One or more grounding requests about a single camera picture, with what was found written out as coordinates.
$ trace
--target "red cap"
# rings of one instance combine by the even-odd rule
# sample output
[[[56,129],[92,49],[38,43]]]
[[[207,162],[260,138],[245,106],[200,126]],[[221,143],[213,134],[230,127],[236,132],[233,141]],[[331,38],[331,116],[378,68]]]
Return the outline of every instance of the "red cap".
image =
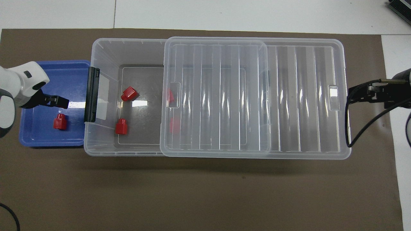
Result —
[[[173,134],[180,133],[180,120],[175,120],[174,118],[171,118],[169,123],[169,129],[170,132]]]
[[[54,119],[53,128],[66,130],[67,128],[67,120],[65,114],[58,114],[57,118]]]
[[[130,86],[130,87],[127,87],[125,91],[123,91],[123,95],[121,96],[121,99],[123,101],[134,100],[138,96],[139,94],[137,93],[137,91]]]
[[[119,119],[118,123],[115,125],[115,133],[120,135],[127,134],[127,121],[125,119]]]
[[[169,92],[169,103],[171,104],[174,102],[174,95],[173,95],[173,92],[169,88],[167,90]]]

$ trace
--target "blue tray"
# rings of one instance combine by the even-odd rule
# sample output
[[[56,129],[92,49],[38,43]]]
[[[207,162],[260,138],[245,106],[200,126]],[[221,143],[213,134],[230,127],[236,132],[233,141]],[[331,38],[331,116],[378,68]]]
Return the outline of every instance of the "blue tray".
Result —
[[[37,106],[22,109],[19,141],[27,147],[81,146],[84,143],[84,106],[88,68],[86,60],[37,62],[50,82],[42,87],[45,94],[70,100],[68,109]],[[67,129],[53,128],[57,114],[67,118]]]

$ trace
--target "clear plastic storage box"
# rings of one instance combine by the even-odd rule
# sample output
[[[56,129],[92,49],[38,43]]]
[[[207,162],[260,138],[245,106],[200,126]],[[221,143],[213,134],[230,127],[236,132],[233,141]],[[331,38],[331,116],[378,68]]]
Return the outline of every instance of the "clear plastic storage box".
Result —
[[[334,39],[98,39],[95,156],[345,159],[346,79]],[[125,88],[140,96],[123,102]],[[125,118],[127,135],[116,135]]]

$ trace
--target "brown mat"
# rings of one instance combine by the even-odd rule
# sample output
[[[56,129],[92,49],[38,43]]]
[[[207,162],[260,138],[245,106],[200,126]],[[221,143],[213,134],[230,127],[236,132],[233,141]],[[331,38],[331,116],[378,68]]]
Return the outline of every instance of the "brown mat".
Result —
[[[171,36],[335,38],[345,48],[348,86],[385,77],[379,35],[3,29],[0,65],[90,60],[101,37]],[[381,110],[353,105],[353,133]],[[0,201],[22,230],[402,230],[388,115],[335,161],[90,157],[81,148],[23,147],[18,127],[0,139]],[[14,229],[3,210],[0,223]]]

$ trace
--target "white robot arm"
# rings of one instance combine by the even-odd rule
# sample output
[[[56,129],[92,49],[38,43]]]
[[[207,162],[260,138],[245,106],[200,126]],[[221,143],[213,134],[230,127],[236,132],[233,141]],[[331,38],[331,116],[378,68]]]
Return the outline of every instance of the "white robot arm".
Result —
[[[13,126],[16,106],[28,109],[44,105],[67,109],[69,100],[43,94],[41,87],[49,81],[36,62],[9,69],[0,67],[0,138]]]

